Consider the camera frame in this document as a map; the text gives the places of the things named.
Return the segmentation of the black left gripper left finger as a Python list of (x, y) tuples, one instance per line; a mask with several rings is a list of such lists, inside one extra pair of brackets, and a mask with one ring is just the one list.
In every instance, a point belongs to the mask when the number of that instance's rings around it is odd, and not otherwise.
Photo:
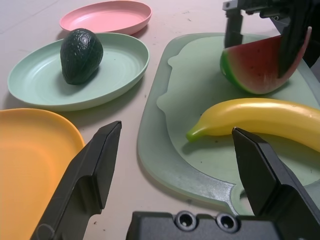
[(72, 159), (31, 239), (83, 239), (90, 218), (106, 206), (121, 129), (121, 121), (101, 127)]

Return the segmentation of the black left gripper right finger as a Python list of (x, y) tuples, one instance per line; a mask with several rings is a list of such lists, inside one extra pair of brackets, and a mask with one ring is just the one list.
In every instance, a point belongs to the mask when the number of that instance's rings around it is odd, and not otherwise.
[(232, 130), (232, 138), (240, 179), (253, 212), (279, 225), (319, 225), (319, 209), (271, 145), (238, 127)]

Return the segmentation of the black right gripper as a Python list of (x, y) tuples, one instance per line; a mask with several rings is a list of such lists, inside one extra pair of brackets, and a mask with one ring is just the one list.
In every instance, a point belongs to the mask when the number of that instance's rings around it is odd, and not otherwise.
[(283, 77), (298, 56), (307, 28), (311, 25), (312, 15), (319, 5), (318, 0), (228, 0), (222, 6), (227, 18), (224, 47), (242, 44), (241, 11), (248, 15), (259, 13), (261, 18), (271, 18), (281, 33), (278, 76)]

